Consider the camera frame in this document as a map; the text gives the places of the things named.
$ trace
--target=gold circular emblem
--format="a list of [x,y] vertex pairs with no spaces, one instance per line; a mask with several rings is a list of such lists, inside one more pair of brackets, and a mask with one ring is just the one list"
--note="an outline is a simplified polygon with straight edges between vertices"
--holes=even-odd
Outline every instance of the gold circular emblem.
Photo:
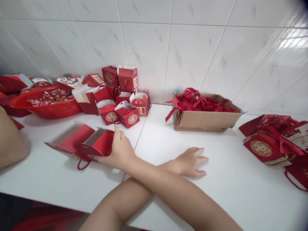
[[273,154],[271,147],[262,141],[252,141],[250,147],[259,156],[269,157]]
[[106,73],[106,79],[108,82],[113,82],[115,80],[113,75],[110,72]]
[[128,118],[128,124],[134,124],[136,123],[138,119],[138,116],[136,114],[132,114],[129,118]]
[[115,122],[118,120],[118,117],[116,115],[115,112],[109,112],[107,115],[106,115],[106,120],[108,122]]

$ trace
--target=forearm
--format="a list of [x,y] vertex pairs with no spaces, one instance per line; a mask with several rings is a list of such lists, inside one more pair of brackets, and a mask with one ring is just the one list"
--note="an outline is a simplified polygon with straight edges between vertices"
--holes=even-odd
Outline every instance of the forearm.
[[[174,161],[168,161],[159,168],[179,174]],[[131,177],[114,188],[98,204],[80,231],[120,230],[122,225],[142,209],[152,196],[147,187]]]
[[149,188],[195,230],[241,230],[218,204],[190,181],[140,158],[128,165],[126,172]]

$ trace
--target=red ribbon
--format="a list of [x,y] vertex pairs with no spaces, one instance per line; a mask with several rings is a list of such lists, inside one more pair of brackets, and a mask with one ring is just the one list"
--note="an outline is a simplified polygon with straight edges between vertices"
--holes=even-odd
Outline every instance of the red ribbon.
[[267,126],[264,129],[270,136],[272,136],[273,138],[275,138],[276,140],[278,140],[279,142],[279,149],[281,153],[284,154],[289,154],[289,153],[293,153],[295,155],[299,155],[302,156],[304,155],[302,152],[302,149],[300,149],[299,147],[297,147],[295,144],[291,143],[290,141],[286,140],[285,138],[283,138],[279,132],[276,130],[276,128],[272,127],[272,126]]

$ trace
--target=red string handle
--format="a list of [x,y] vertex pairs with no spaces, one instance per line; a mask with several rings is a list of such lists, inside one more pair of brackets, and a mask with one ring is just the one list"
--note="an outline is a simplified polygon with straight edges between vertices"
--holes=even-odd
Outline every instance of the red string handle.
[[301,190],[301,191],[303,191],[303,192],[308,193],[308,190],[301,189],[300,187],[298,187],[298,186],[290,179],[290,177],[288,176],[288,170],[285,170],[285,176],[287,177],[287,179],[288,179],[296,188],[298,188],[299,190]]
[[77,169],[78,169],[79,171],[84,170],[84,169],[85,169],[86,167],[88,167],[89,164],[91,163],[91,161],[88,161],[88,163],[86,164],[85,167],[80,168],[80,163],[81,163],[82,160],[83,160],[83,159],[80,159],[80,160],[79,160],[79,163],[78,163],[78,165],[77,165]]

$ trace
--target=white tile wall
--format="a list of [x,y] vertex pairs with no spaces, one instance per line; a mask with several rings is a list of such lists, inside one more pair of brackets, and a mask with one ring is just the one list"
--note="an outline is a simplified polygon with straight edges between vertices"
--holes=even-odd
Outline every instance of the white tile wall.
[[158,104],[173,87],[194,87],[257,115],[308,115],[307,50],[300,1],[0,1],[0,73],[50,78],[129,64]]

